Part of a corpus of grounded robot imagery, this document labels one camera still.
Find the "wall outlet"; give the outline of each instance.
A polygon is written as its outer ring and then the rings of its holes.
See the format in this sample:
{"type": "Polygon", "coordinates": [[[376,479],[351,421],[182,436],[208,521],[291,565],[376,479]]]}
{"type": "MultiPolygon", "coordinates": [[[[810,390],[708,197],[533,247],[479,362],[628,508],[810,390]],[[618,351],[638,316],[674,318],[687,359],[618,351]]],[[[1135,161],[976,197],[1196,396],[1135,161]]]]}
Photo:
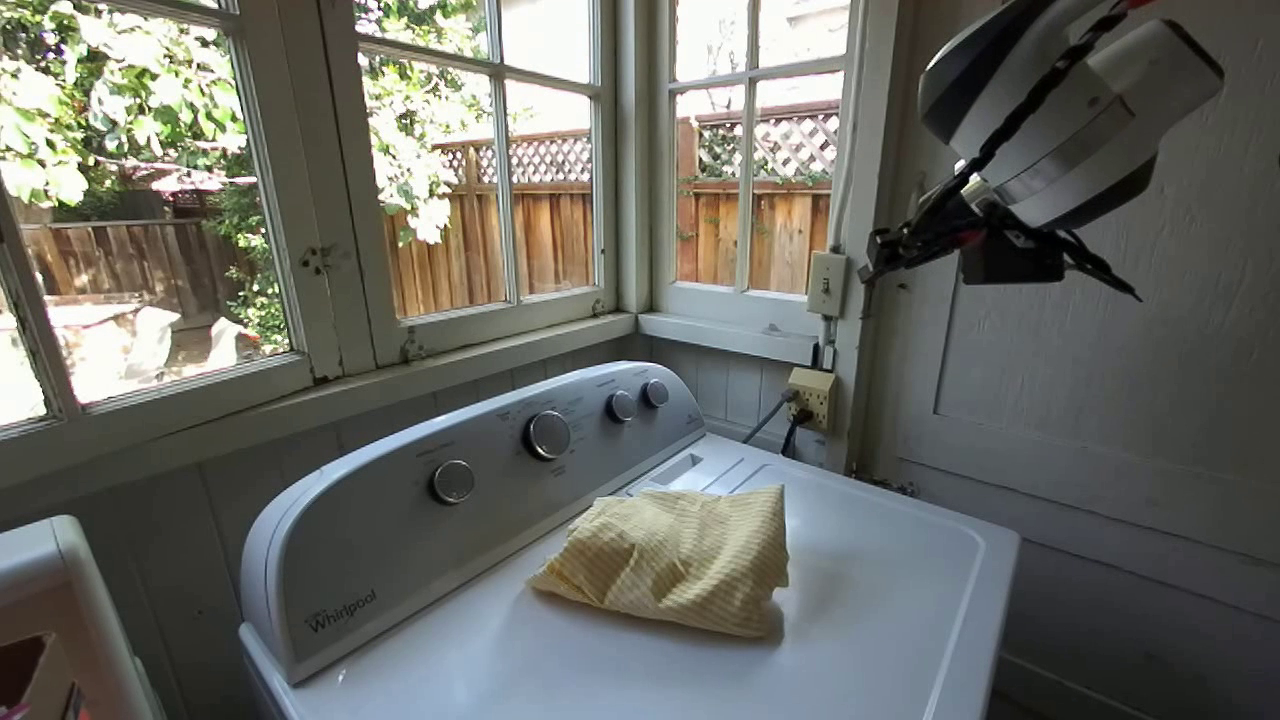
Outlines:
{"type": "Polygon", "coordinates": [[[808,273],[808,307],[819,316],[845,316],[852,255],[819,253],[808,273]]]}
{"type": "Polygon", "coordinates": [[[832,424],[835,372],[793,366],[787,388],[796,405],[810,413],[815,427],[832,424]]]}

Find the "folded towel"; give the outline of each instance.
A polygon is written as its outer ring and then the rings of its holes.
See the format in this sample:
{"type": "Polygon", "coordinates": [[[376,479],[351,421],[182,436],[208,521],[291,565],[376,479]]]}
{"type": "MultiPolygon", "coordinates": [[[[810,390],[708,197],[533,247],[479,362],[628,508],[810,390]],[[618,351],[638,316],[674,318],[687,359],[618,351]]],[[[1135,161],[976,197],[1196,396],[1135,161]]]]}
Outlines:
{"type": "Polygon", "coordinates": [[[782,491],[598,494],[566,522],[534,591],[722,637],[770,633],[770,589],[787,583],[782,491]]]}

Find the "window pane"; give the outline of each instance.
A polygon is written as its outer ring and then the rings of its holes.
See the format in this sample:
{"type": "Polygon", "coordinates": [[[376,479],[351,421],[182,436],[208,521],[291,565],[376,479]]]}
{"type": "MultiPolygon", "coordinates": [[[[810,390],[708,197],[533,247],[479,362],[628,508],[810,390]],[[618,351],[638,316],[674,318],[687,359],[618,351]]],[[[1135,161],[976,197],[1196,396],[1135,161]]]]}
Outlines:
{"type": "Polygon", "coordinates": [[[356,33],[454,57],[486,57],[483,0],[356,0],[356,33]]]}
{"type": "Polygon", "coordinates": [[[674,96],[674,279],[737,279],[745,89],[674,96]]]}
{"type": "Polygon", "coordinates": [[[27,417],[44,417],[44,396],[30,377],[24,341],[16,335],[16,316],[0,294],[0,427],[27,417]]]}
{"type": "Polygon", "coordinates": [[[501,303],[486,78],[370,53],[361,71],[397,316],[501,303]]]}
{"type": "Polygon", "coordinates": [[[840,128],[840,71],[757,89],[757,197],[747,288],[803,291],[829,244],[840,128]]]}
{"type": "Polygon", "coordinates": [[[845,57],[849,0],[758,0],[758,66],[845,57]]]}
{"type": "Polygon", "coordinates": [[[674,78],[747,66],[747,0],[674,0],[674,78]]]}
{"type": "Polygon", "coordinates": [[[208,28],[0,9],[0,170],[79,398],[282,347],[234,71],[208,28]]]}
{"type": "Polygon", "coordinates": [[[503,0],[503,59],[591,78],[591,0],[503,0]]]}
{"type": "Polygon", "coordinates": [[[520,294],[591,282],[591,100],[506,85],[520,294]]]}

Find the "control panel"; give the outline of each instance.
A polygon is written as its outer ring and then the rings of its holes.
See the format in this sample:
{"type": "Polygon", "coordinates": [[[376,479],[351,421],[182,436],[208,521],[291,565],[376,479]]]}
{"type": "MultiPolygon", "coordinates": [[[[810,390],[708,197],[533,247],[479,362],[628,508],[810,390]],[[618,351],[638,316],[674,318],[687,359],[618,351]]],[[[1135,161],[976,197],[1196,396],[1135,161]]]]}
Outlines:
{"type": "Polygon", "coordinates": [[[246,633],[301,685],[700,436],[674,372],[598,362],[356,449],[256,517],[246,633]]]}

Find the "dial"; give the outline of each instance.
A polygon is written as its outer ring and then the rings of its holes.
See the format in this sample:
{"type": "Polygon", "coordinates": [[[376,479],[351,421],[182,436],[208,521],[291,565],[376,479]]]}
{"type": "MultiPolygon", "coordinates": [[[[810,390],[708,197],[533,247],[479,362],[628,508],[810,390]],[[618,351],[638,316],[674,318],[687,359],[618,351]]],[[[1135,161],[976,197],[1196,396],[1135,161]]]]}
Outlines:
{"type": "Polygon", "coordinates": [[[669,405],[669,382],[643,379],[638,382],[638,398],[643,398],[643,408],[664,408],[669,405]]]}
{"type": "Polygon", "coordinates": [[[534,460],[559,460],[571,445],[566,421],[551,408],[541,408],[524,424],[524,445],[534,460]]]}
{"type": "Polygon", "coordinates": [[[477,491],[477,467],[469,460],[447,460],[430,467],[426,487],[440,503],[454,508],[477,491]]]}
{"type": "Polygon", "coordinates": [[[628,390],[612,390],[602,408],[609,408],[609,421],[614,421],[614,424],[628,424],[638,417],[638,405],[628,390]]]}

